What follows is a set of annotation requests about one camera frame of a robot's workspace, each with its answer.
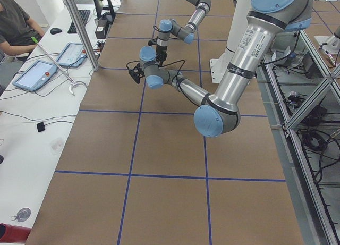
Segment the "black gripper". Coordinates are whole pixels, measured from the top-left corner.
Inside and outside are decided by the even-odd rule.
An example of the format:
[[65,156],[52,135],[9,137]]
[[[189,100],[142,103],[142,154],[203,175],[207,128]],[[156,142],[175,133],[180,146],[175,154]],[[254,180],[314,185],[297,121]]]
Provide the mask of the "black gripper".
[[137,73],[138,73],[138,78],[142,79],[145,77],[144,70],[140,64],[137,65]]
[[160,66],[166,61],[167,58],[167,46],[156,45],[156,62]]

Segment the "neighbouring robot arm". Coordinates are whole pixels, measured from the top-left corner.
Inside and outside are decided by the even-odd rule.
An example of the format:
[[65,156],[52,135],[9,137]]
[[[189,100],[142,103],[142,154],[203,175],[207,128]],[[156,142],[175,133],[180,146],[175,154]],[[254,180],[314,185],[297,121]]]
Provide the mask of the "neighbouring robot arm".
[[315,36],[314,38],[323,48],[339,50],[339,27],[331,36]]

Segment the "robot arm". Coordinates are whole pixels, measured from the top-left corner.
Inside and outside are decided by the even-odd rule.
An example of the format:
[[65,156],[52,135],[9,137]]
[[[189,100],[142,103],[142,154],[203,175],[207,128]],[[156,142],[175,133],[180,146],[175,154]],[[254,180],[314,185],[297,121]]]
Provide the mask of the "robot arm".
[[181,92],[197,106],[194,124],[199,133],[217,137],[238,126],[237,103],[276,35],[303,30],[310,25],[313,0],[250,0],[248,25],[214,93],[185,78],[180,70],[168,70],[163,66],[170,36],[192,43],[199,24],[211,9],[211,0],[186,1],[196,7],[188,23],[180,26],[173,19],[161,20],[158,37],[141,48],[140,60],[129,69],[129,74],[136,83],[145,78],[151,89],[171,85]]
[[162,19],[154,25],[158,35],[148,41],[149,46],[156,46],[156,62],[162,65],[167,59],[168,42],[173,36],[186,44],[191,44],[200,23],[211,10],[211,0],[186,0],[195,6],[195,11],[185,25],[179,24],[174,18]]

